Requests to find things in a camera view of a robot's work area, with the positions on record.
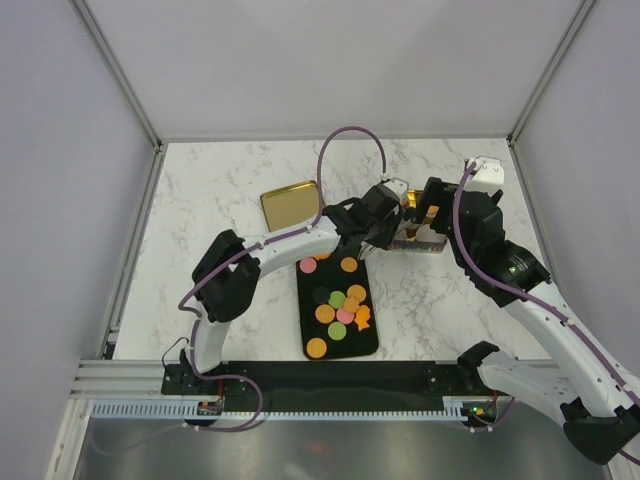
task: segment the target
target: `aluminum frame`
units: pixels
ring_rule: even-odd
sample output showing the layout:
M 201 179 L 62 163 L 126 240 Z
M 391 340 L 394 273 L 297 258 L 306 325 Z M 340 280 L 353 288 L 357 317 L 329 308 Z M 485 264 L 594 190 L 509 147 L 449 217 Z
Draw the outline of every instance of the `aluminum frame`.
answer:
M 129 288 L 135 269 L 138 253 L 144 236 L 149 212 L 155 195 L 158 180 L 160 178 L 164 156 L 166 154 L 166 144 L 169 142 L 196 142 L 210 141 L 211 138 L 171 138 L 162 139 L 153 127 L 145 110 L 135 94 L 125 72 L 117 60 L 109 42 L 103 34 L 93 12 L 85 0 L 68 0 L 74 12 L 78 15 L 84 28 L 89 33 L 94 42 L 96 50 L 102 57 L 107 69 L 113 76 L 118 88 L 124 98 L 132 108 L 148 140 L 155 149 L 153 162 L 150 166 L 147 184 L 142 195 L 140 206 L 136 215 L 134 228 L 131 234 L 129 245 L 123 257 L 120 275 L 114 293 L 111 296 L 107 315 L 104 319 L 102 339 L 96 349 L 96 355 L 101 357 L 108 343 L 115 343 L 117 332 L 126 305 Z M 536 85 L 529 95 L 512 131 L 508 135 L 490 135 L 493 138 L 506 137 L 509 148 L 517 169 L 522 185 L 525 200 L 531 213 L 534 230 L 541 245 L 542 254 L 547 267 L 553 273 L 553 258 L 547 248 L 546 235 L 538 221 L 535 208 L 531 201 L 530 189 L 522 175 L 520 161 L 517 155 L 517 140 L 523 129 L 535 111 L 540 99 L 544 95 L 555 73 L 565 59 L 569 49 L 575 42 L 580 31 L 584 28 L 587 19 L 594 10 L 598 0 L 583 0 L 577 8 L 565 33 L 560 39 L 543 73 L 536 82 Z M 425 136 L 423 138 L 486 138 L 489 135 L 437 135 Z M 531 366 L 544 368 L 547 373 L 562 376 L 562 372 L 552 362 L 533 361 L 527 362 Z M 46 478 L 49 480 L 73 478 L 80 456 L 80 450 L 87 431 L 90 412 L 94 400 L 96 399 L 155 399 L 171 400 L 173 397 L 166 397 L 160 394 L 162 377 L 164 370 L 160 362 L 142 361 L 115 361 L 115 360 L 82 360 L 80 362 L 76 379 L 73 383 L 69 396 L 68 406 L 63 418 L 62 426 L 56 441 L 51 462 L 47 470 Z M 452 400 L 476 401 L 477 397 L 456 397 Z M 637 469 L 631 464 L 616 457 L 610 464 L 613 478 L 640 479 Z

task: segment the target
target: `marble tabletop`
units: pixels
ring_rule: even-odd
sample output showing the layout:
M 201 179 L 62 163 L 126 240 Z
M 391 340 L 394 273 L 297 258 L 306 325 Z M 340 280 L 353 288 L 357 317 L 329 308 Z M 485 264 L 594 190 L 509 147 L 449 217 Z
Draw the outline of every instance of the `marble tabletop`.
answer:
M 177 310 L 193 286 L 191 272 L 216 235 L 266 233 L 260 194 L 315 178 L 321 141 L 171 144 L 162 167 L 114 358 L 159 359 L 194 318 Z M 502 161 L 500 203 L 508 238 L 540 257 L 531 219 L 504 139 L 383 141 L 388 172 L 421 189 L 429 176 L 457 182 L 463 161 Z M 378 181 L 370 140 L 336 140 L 323 165 L 327 203 L 362 195 Z M 504 310 L 475 290 L 442 254 L 375 251 L 366 260 L 380 348 L 367 359 L 453 360 L 480 340 L 523 359 L 547 359 L 537 341 Z M 176 358 L 177 351 L 167 358 Z M 264 278 L 249 310 L 235 320 L 226 360 L 304 360 L 293 266 Z

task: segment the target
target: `white wall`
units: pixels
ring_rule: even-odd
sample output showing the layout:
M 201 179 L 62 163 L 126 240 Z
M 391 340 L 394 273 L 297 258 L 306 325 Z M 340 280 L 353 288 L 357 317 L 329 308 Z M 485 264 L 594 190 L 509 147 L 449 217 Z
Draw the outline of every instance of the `white wall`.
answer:
M 42 479 L 152 150 L 63 0 L 0 15 L 0 469 Z
M 640 2 L 599 2 L 518 141 L 562 291 L 640 375 Z
M 510 132 L 579 0 L 87 0 L 161 137 Z

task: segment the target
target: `black bracket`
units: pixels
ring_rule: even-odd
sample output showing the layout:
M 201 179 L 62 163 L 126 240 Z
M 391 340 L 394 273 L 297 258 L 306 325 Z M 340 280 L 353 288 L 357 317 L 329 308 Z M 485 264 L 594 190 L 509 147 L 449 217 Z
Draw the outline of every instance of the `black bracket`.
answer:
M 233 230 L 225 230 L 213 241 L 191 275 L 198 283 L 216 267 L 244 250 L 244 239 Z M 245 255 L 235 265 L 227 267 L 211 279 L 197 293 L 211 322 L 230 322 L 242 315 L 251 305 L 260 279 L 260 261 Z
M 217 395 L 217 382 L 193 376 L 186 358 L 167 366 L 163 395 Z M 455 364 L 431 361 L 260 362 L 232 361 L 207 375 L 236 374 L 261 388 L 267 412 L 440 411 L 443 396 L 491 396 L 481 384 L 470 384 Z M 257 396 L 246 383 L 224 382 L 224 409 L 255 409 Z
M 633 405 L 619 407 L 615 417 L 594 417 L 584 408 L 580 398 L 560 409 L 566 423 L 565 435 L 576 449 L 598 465 L 606 465 L 638 433 L 640 433 L 640 409 Z

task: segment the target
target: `purple cable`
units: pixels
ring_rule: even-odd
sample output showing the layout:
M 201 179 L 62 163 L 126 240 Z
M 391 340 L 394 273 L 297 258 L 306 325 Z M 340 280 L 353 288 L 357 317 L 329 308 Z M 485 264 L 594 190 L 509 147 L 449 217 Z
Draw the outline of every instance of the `purple cable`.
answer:
M 638 460 L 636 457 L 629 455 L 627 452 L 625 451 L 620 451 L 620 455 L 622 455 L 624 458 L 626 458 L 627 460 L 629 460 L 631 463 L 636 464 L 637 466 L 640 467 L 640 460 Z
M 382 159 L 382 173 L 386 173 L 387 172 L 387 156 L 384 153 L 384 147 L 382 146 L 382 143 L 380 143 L 380 139 L 376 136 L 375 133 L 373 133 L 370 130 L 367 130 L 364 127 L 357 127 L 357 126 L 348 126 L 348 127 L 342 127 L 339 128 L 338 130 L 336 130 L 335 132 L 333 132 L 331 135 L 329 135 L 327 137 L 327 139 L 324 141 L 324 143 L 322 144 L 322 148 L 320 148 L 320 153 L 318 154 L 318 166 L 317 166 L 317 183 L 318 183 L 318 213 L 316 214 L 316 217 L 313 219 L 313 221 L 311 222 L 311 226 L 315 227 L 318 222 L 320 222 L 320 218 L 322 218 L 322 204 L 323 204 L 323 199 L 322 199 L 322 161 L 324 160 L 324 153 L 327 150 L 327 147 L 329 146 L 329 143 L 331 143 L 331 140 L 333 140 L 336 136 L 340 135 L 343 132 L 348 132 L 348 131 L 358 131 L 358 132 L 362 132 L 362 133 L 366 133 L 367 135 L 369 135 L 374 142 L 376 142 L 376 145 L 378 145 L 378 148 L 380 149 L 380 157 Z M 287 232 L 287 233 L 281 233 L 280 235 L 275 235 L 271 238 L 267 238 L 264 241 L 265 245 L 271 245 L 272 243 L 275 242 L 279 242 L 280 240 L 284 240 L 286 238 L 291 238 L 294 237 L 300 233 L 305 233 L 307 232 L 307 228 L 306 227 L 301 227 L 298 228 L 297 230 L 293 230 L 291 232 Z M 189 299 L 191 297 L 193 297 L 197 292 L 200 291 L 200 289 L 202 287 L 204 287 L 207 283 L 209 283 L 211 281 L 212 278 L 214 278 L 216 275 L 218 275 L 221 271 L 223 271 L 225 268 L 227 268 L 229 265 L 231 265 L 232 263 L 237 262 L 238 260 L 240 260 L 242 257 L 244 257 L 245 255 L 253 252 L 254 250 L 260 248 L 260 243 L 255 243 L 253 245 L 251 245 L 250 247 L 247 247 L 245 250 L 235 254 L 234 256 L 232 256 L 231 258 L 229 258 L 228 260 L 226 260 L 225 262 L 223 262 L 222 264 L 218 265 L 215 269 L 213 269 L 213 271 L 211 273 L 209 273 L 208 275 L 206 275 L 202 280 L 200 280 L 198 283 L 196 283 L 194 285 L 194 287 L 189 290 L 189 292 L 183 297 L 182 300 L 180 300 L 180 303 L 178 304 L 178 309 L 182 310 L 183 312 L 191 312 L 196 314 L 197 316 L 200 316 L 200 312 L 198 310 L 196 310 L 195 308 L 191 308 L 191 307 L 187 307 L 186 303 L 189 301 Z
M 322 148 L 320 148 L 320 153 L 318 154 L 318 167 L 316 171 L 316 176 L 317 176 L 317 183 L 318 183 L 318 205 L 320 206 L 320 208 L 318 210 L 316 218 L 314 218 L 313 221 L 311 222 L 311 225 L 313 227 L 315 227 L 318 224 L 318 222 L 320 221 L 320 218 L 322 217 L 322 204 L 324 202 L 324 199 L 322 198 L 322 160 L 324 159 L 324 152 L 327 150 L 327 147 L 331 143 L 331 140 L 336 138 L 341 133 L 351 132 L 351 131 L 366 133 L 373 139 L 374 142 L 376 142 L 376 145 L 378 145 L 378 149 L 380 149 L 380 159 L 382 160 L 382 173 L 383 174 L 387 173 L 387 156 L 384 153 L 384 147 L 382 146 L 382 143 L 380 143 L 380 139 L 376 136 L 375 133 L 373 133 L 371 130 L 368 130 L 364 127 L 357 127 L 355 125 L 342 127 L 336 130 L 335 132 L 333 132 L 324 141 L 324 143 L 322 144 Z
M 335 132 L 333 132 L 331 135 L 329 135 L 327 137 L 327 139 L 324 141 L 324 143 L 322 144 L 322 148 L 320 149 L 320 153 L 318 155 L 318 167 L 317 167 L 317 175 L 318 175 L 318 179 L 317 179 L 317 183 L 318 183 L 318 196 L 319 196 L 319 208 L 318 208 L 318 213 L 316 214 L 316 217 L 313 219 L 313 221 L 311 222 L 311 226 L 315 227 L 318 222 L 320 221 L 320 218 L 322 217 L 322 204 L 323 204 L 323 200 L 322 200 L 322 161 L 324 159 L 324 153 L 329 145 L 329 143 L 331 142 L 331 140 L 333 140 L 337 135 L 343 133 L 343 132 L 347 132 L 347 131 L 351 131 L 351 130 L 355 130 L 355 131 L 359 131 L 362 133 L 366 133 L 367 135 L 369 135 L 375 142 L 376 145 L 378 145 L 378 148 L 380 149 L 380 155 L 382 158 L 382 173 L 386 173 L 387 171 L 387 157 L 385 155 L 384 152 L 384 148 L 382 147 L 382 143 L 380 143 L 380 139 L 370 130 L 367 130 L 366 128 L 363 127 L 357 127 L 357 126 L 348 126 L 348 127 L 342 127 L 339 128 L 338 130 L 336 130 Z M 280 240 L 284 240 L 286 238 L 291 238 L 294 237 L 296 235 L 299 235 L 301 233 L 306 233 L 307 227 L 301 227 L 298 228 L 296 230 L 293 230 L 291 232 L 287 232 L 287 233 L 282 233 L 280 235 L 275 235 L 271 238 L 267 238 L 264 241 L 264 245 L 270 245 L 272 243 L 275 242 L 279 242 Z M 245 255 L 248 255 L 249 253 L 261 248 L 261 244 L 255 243 L 253 245 L 251 245 L 250 247 L 247 247 L 246 249 L 242 250 L 241 252 L 236 253 L 235 255 L 233 255 L 232 257 L 230 257 L 229 259 L 225 260 L 224 262 L 222 262 L 220 265 L 218 265 L 216 268 L 214 268 L 209 274 L 207 274 L 202 280 L 200 280 L 198 283 L 196 283 L 194 285 L 194 287 L 189 290 L 189 292 L 187 292 L 187 294 L 182 298 L 182 300 L 180 300 L 180 302 L 178 303 L 178 309 L 183 311 L 183 312 L 191 312 L 193 314 L 195 314 L 196 316 L 200 317 L 200 312 L 198 310 L 196 310 L 195 308 L 192 307 L 188 307 L 186 304 L 189 301 L 189 299 L 194 296 L 198 291 L 200 291 L 200 289 L 202 287 L 204 287 L 208 282 L 211 281 L 211 279 L 213 279 L 216 275 L 219 275 L 220 272 L 222 272 L 224 269 L 226 269 L 229 265 L 237 262 L 238 260 L 240 260 L 242 257 L 244 257 Z M 217 381 L 217 380 L 225 380 L 225 379 L 234 379 L 234 380 L 241 380 L 244 381 L 246 383 L 248 383 L 249 385 L 251 385 L 256 393 L 258 394 L 258 409 L 256 410 L 255 414 L 253 415 L 253 417 L 251 417 L 250 420 L 248 420 L 247 422 L 243 423 L 242 425 L 238 425 L 237 427 L 230 427 L 230 428 L 218 428 L 218 427 L 201 427 L 203 430 L 209 430 L 209 431 L 215 431 L 215 432 L 238 432 L 241 430 L 246 429 L 247 427 L 249 427 L 260 415 L 260 413 L 262 413 L 262 406 L 263 406 L 263 398 L 262 398 L 262 391 L 260 390 L 260 387 L 258 387 L 258 385 L 251 380 L 250 378 L 244 377 L 242 375 L 214 375 L 214 376 L 205 376 L 202 375 L 202 373 L 200 373 L 196 367 L 196 363 L 195 363 L 195 352 L 194 352 L 194 347 L 196 344 L 196 338 L 197 338 L 197 334 L 198 334 L 198 327 L 200 326 L 200 321 L 201 320 L 196 320 L 196 322 L 193 324 L 193 328 L 191 330 L 191 341 L 190 341 L 190 345 L 191 345 L 191 350 L 190 350 L 190 361 L 191 361 L 191 367 L 193 369 L 193 373 L 195 374 L 196 377 L 200 378 L 201 380 L 208 380 L 208 381 Z
M 587 337 L 587 335 L 582 330 L 580 330 L 577 325 L 575 324 L 572 325 L 568 323 L 569 317 L 567 317 L 564 313 L 560 312 L 557 308 L 553 307 L 552 305 L 549 305 L 544 300 L 541 300 L 534 295 L 531 295 L 522 290 L 518 290 L 517 288 L 507 285 L 506 283 L 502 283 L 502 282 L 499 282 L 498 280 L 491 278 L 489 275 L 487 275 L 482 270 L 480 270 L 480 267 L 478 267 L 478 265 L 475 264 L 475 262 L 471 258 L 471 255 L 469 255 L 469 252 L 467 251 L 467 248 L 465 247 L 464 242 L 462 241 L 462 233 L 460 231 L 460 201 L 462 199 L 462 192 L 464 190 L 464 185 L 467 183 L 467 180 L 474 173 L 473 169 L 475 168 L 475 166 L 476 166 L 476 162 L 472 162 L 467 167 L 467 169 L 464 172 L 464 175 L 462 175 L 462 178 L 460 179 L 460 183 L 458 184 L 458 188 L 456 189 L 456 193 L 453 197 L 453 233 L 455 235 L 458 249 L 460 250 L 460 253 L 462 254 L 462 257 L 464 258 L 465 262 L 467 262 L 467 265 L 469 265 L 469 268 L 471 268 L 471 270 L 473 270 L 474 273 L 478 275 L 480 278 L 482 278 L 485 282 L 495 287 L 498 287 L 502 290 L 505 290 L 509 293 L 512 293 L 524 300 L 529 300 L 530 302 L 541 306 L 549 313 L 555 315 L 558 319 L 560 319 L 560 322 L 563 325 L 568 326 L 571 329 L 571 331 L 575 333 L 580 340 L 582 340 L 582 342 L 587 346 L 587 348 L 591 351 L 591 353 L 593 353 L 596 356 L 596 358 L 600 361 L 600 363 L 602 363 L 602 366 L 607 370 L 607 372 L 611 375 L 611 377 L 616 382 L 618 382 L 620 387 L 623 387 L 624 385 L 626 385 L 627 382 L 625 382 L 622 376 L 609 363 L 609 361 L 606 359 L 604 354 L 598 349 L 598 347 L 596 347 L 596 345 L 589 339 L 589 337 Z M 638 407 L 640 407 L 640 398 L 638 398 L 638 396 L 633 391 L 624 390 L 624 392 L 633 401 L 633 403 L 635 403 Z M 623 455 L 628 460 L 631 460 L 631 458 L 633 458 L 631 455 L 623 451 L 621 451 L 620 454 Z M 636 465 L 640 465 L 640 460 L 633 458 L 633 460 L 631 461 L 636 463 Z
M 201 321 L 202 320 L 198 319 L 193 324 L 193 328 L 191 329 L 191 340 L 189 342 L 191 345 L 196 344 L 198 327 L 200 326 Z M 218 380 L 240 380 L 241 382 L 246 382 L 249 385 L 251 385 L 253 389 L 256 391 L 256 393 L 258 394 L 258 408 L 256 408 L 256 411 L 253 414 L 253 416 L 246 422 L 240 425 L 237 425 L 235 427 L 200 427 L 200 430 L 207 430 L 209 432 L 241 432 L 249 428 L 253 424 L 253 422 L 255 422 L 258 419 L 258 417 L 262 413 L 264 399 L 262 398 L 262 390 L 260 390 L 260 387 L 258 387 L 258 384 L 256 382 L 254 382 L 250 378 L 245 377 L 243 375 L 231 375 L 231 374 L 203 375 L 198 370 L 198 367 L 196 367 L 195 350 L 193 348 L 189 351 L 189 361 L 191 362 L 191 369 L 193 370 L 194 375 L 198 377 L 200 380 L 207 380 L 211 382 L 218 381 Z

